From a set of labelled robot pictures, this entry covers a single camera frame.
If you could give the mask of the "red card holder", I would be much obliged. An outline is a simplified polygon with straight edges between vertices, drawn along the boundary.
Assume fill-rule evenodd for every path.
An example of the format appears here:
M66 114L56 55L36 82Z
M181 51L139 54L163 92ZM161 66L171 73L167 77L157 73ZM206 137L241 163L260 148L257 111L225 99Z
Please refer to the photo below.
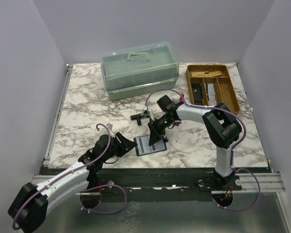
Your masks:
M184 94L183 93L181 93L181 95L180 95L178 100L175 99L175 98L172 98L173 102L180 102L180 101L183 101L183 100L184 100ZM175 126L179 126L180 124L181 124L181 120L176 120L176 121L173 122L172 128L174 128Z

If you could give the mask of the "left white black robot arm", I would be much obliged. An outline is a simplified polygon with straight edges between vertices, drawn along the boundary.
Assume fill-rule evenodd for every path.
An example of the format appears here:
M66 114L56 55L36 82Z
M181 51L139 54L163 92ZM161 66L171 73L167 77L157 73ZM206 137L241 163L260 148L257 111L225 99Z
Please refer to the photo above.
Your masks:
M76 163L39 184L27 183L22 186L8 209L13 219L13 230L25 233L37 230L46 216L69 197L79 192L100 191L106 187L97 180L97 173L112 157L120 158L136 147L134 141L121 133L115 136L103 134L94 147L87 150Z

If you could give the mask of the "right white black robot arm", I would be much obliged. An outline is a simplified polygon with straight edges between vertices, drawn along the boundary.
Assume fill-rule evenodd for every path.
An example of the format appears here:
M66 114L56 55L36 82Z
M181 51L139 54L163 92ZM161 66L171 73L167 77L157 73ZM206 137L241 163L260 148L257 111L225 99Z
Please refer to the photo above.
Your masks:
M151 147L162 140L165 129L177 121L189 120L202 123L213 144L216 145L216 166L213 172L213 185L225 190L231 185L235 174L233 169L233 149L246 136L246 127L241 119L220 103L216 106L189 105L183 101L174 102L167 95L157 101L164 112L160 118L153 118L148 123L150 129L149 143Z

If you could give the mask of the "white cards in tray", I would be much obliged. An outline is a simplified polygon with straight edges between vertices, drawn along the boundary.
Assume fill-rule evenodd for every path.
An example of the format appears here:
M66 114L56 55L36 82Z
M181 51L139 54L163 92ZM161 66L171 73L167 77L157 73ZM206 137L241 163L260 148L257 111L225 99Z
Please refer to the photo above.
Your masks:
M206 83L205 89L206 89L206 97L207 97L207 101L208 101L209 106L216 106L217 101L216 101L214 84L213 83Z

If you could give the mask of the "black T-shaped part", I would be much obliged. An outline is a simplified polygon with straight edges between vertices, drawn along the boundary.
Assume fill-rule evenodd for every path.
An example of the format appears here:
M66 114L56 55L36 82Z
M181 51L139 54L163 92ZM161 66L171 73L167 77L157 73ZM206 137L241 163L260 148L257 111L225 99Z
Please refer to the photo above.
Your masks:
M140 114L136 114L136 115L131 115L131 116L130 116L130 119L131 119L132 121L136 120L138 126L141 126L141 124L142 124L142 123L141 123L141 119L142 119L142 118L148 118L148 114L145 113L145 112L142 112L142 113L140 113Z

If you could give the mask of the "black items in tray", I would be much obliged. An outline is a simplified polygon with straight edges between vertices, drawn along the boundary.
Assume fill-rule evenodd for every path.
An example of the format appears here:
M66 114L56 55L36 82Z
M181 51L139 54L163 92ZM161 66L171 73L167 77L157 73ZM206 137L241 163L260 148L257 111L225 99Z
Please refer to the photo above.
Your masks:
M192 95L193 95L193 104L204 105L201 84L192 83L191 88L192 88Z

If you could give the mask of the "green plastic storage box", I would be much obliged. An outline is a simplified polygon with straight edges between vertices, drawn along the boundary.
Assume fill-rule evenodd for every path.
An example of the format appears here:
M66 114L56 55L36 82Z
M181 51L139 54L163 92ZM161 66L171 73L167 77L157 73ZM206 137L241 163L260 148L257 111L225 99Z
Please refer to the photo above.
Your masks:
M110 100L173 88L179 78L179 62L169 42L108 53L101 70Z

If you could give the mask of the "brown woven organizer tray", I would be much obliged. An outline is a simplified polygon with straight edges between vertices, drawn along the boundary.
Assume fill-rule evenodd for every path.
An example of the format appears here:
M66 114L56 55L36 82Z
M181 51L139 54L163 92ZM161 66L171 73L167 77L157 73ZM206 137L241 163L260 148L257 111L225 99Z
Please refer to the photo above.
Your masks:
M227 66L188 65L186 80L191 104L215 106L224 103L232 113L240 112Z

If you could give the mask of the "brown cardboard piece in tray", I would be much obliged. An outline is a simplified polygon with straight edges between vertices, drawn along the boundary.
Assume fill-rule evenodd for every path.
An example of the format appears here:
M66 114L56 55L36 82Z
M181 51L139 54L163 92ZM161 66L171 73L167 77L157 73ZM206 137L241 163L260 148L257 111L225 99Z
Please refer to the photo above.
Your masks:
M223 74L220 71L198 71L191 72L191 76L194 78L212 78L212 77L222 77Z

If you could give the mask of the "black mounting base rail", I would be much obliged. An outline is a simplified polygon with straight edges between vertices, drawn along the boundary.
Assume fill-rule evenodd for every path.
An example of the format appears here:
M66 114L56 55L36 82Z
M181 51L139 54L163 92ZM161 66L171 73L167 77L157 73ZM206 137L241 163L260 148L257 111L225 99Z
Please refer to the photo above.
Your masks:
M239 176L224 187L213 185L213 168L105 168L97 173L103 201L118 202L125 190L129 201L159 202L198 200L212 201L212 192L241 190ZM98 192L80 192L81 197L92 201Z

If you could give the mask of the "aluminium frame rail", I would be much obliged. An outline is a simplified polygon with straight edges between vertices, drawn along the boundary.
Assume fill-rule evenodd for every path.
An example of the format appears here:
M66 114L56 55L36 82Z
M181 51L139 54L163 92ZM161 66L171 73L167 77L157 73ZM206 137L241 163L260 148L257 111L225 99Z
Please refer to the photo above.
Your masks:
M99 63L68 65L41 169L66 169L93 146L107 99Z

